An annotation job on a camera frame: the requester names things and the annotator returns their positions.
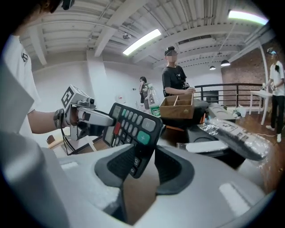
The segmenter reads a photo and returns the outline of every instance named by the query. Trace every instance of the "air vent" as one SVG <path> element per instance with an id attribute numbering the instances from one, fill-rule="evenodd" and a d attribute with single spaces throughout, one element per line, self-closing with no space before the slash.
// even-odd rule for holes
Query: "air vent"
<path id="1" fill-rule="evenodd" d="M 185 44 L 185 43 L 188 43 L 188 42 L 191 42 L 191 41 L 208 39 L 208 38 L 212 38 L 212 36 L 211 35 L 204 35 L 204 36 L 200 36 L 200 37 L 193 37 L 193 38 L 190 38 L 190 39 L 186 39 L 186 40 L 180 41 L 178 43 L 181 45 L 181 44 Z"/>

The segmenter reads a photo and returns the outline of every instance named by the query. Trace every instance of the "black pants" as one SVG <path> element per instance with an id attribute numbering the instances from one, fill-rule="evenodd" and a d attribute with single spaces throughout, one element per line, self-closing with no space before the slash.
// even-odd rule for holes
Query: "black pants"
<path id="1" fill-rule="evenodd" d="M 277 106 L 279 106 L 279 114 L 277 119 L 277 134 L 281 134 L 283 128 L 283 113 L 284 113 L 285 96 L 272 96 L 272 114 L 271 127 L 275 128 Z"/>

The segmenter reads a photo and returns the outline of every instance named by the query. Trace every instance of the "fluorescent light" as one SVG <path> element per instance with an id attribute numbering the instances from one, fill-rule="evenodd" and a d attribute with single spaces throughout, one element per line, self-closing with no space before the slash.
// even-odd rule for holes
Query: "fluorescent light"
<path id="1" fill-rule="evenodd" d="M 229 63 L 228 60 L 223 60 L 223 61 L 221 62 L 221 66 L 230 66 L 230 63 Z"/>
<path id="2" fill-rule="evenodd" d="M 145 43 L 147 43 L 148 41 L 151 41 L 152 39 L 158 37 L 161 35 L 161 32 L 156 29 L 153 30 L 152 32 L 150 32 L 149 34 L 145 35 L 144 37 L 140 38 L 138 41 L 136 41 L 135 43 L 133 43 L 130 47 L 128 47 L 123 54 L 125 55 L 129 55 L 131 54 L 133 51 L 135 51 L 136 49 L 138 49 L 140 46 L 144 45 Z"/>
<path id="3" fill-rule="evenodd" d="M 243 19 L 243 20 L 250 20 L 253 22 L 257 22 L 260 23 L 262 25 L 265 25 L 268 20 L 266 18 L 251 14 L 251 13 L 247 13 L 247 12 L 241 12 L 241 11 L 234 11 L 231 10 L 229 15 L 229 18 L 236 18 L 236 19 Z"/>

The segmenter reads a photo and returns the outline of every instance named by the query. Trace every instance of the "wooden box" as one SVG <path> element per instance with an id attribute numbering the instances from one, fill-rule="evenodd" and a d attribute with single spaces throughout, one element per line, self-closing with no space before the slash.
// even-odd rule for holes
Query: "wooden box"
<path id="1" fill-rule="evenodd" d="M 160 107 L 163 118 L 192 119 L 194 104 L 192 94 L 175 95 L 164 98 Z"/>

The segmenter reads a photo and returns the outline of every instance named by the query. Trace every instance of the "green button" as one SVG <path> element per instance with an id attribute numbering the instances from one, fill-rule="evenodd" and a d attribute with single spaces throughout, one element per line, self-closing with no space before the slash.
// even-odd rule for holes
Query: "green button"
<path id="1" fill-rule="evenodd" d="M 151 137 L 147 133 L 145 133 L 145 132 L 143 132 L 141 130 L 139 131 L 137 139 L 143 145 L 147 145 L 148 142 L 150 141 L 150 138 Z"/>
<path id="2" fill-rule="evenodd" d="M 124 109 L 122 112 L 122 116 L 124 116 L 126 114 L 126 110 Z"/>

